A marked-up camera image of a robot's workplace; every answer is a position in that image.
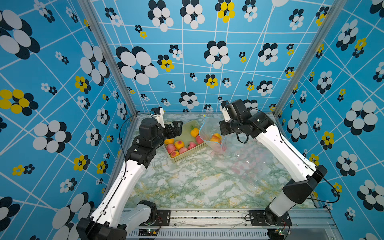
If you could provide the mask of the pale green plastic basket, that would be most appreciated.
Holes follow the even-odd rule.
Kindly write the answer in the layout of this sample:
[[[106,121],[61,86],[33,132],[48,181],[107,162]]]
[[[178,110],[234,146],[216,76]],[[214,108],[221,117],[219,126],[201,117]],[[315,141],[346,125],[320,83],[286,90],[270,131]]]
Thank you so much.
[[[173,163],[180,162],[184,159],[187,159],[192,154],[196,154],[201,150],[205,149],[208,145],[204,142],[203,144],[198,145],[196,142],[196,138],[193,138],[190,134],[190,131],[193,128],[201,128],[201,125],[196,120],[191,120],[187,123],[183,123],[182,134],[174,139],[165,140],[163,149],[167,152],[166,146],[169,144],[174,144],[177,141],[183,141],[185,143],[185,147],[180,150],[176,150],[171,155],[168,154],[169,159]]]

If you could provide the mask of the clear zip-top bag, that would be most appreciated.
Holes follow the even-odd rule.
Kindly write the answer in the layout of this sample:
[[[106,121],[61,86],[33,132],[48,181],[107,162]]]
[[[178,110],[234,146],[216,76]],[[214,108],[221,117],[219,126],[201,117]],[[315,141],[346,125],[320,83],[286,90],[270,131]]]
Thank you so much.
[[[199,136],[216,154],[223,155],[227,150],[227,137],[221,134],[221,121],[219,117],[204,115]]]

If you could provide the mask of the pink red peach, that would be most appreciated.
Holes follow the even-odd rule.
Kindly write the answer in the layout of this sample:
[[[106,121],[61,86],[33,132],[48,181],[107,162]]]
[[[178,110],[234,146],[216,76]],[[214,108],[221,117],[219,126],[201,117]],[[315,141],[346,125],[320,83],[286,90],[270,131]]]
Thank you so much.
[[[217,153],[224,153],[227,150],[226,144],[214,144],[214,151]]]

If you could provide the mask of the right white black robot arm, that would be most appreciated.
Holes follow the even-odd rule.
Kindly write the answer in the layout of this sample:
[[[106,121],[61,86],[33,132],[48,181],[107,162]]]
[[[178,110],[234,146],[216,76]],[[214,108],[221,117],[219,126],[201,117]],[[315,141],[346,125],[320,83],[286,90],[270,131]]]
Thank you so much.
[[[300,155],[269,116],[263,112],[252,114],[242,100],[222,102],[221,112],[224,120],[219,124],[223,136],[244,134],[256,139],[280,161],[291,176],[279,196],[269,203],[263,213],[266,224],[276,226],[291,208],[309,199],[328,171],[324,166],[316,166]]]

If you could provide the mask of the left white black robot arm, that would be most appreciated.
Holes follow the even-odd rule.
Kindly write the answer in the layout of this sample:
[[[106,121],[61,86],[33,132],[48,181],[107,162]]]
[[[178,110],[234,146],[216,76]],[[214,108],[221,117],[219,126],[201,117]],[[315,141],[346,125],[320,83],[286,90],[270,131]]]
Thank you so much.
[[[157,205],[142,200],[129,212],[127,222],[120,223],[125,204],[155,157],[156,150],[165,140],[180,136],[182,127],[182,121],[165,124],[160,115],[142,120],[139,135],[127,149],[123,166],[106,197],[89,217],[80,219],[77,225],[80,239],[124,240],[141,224],[156,220]]]

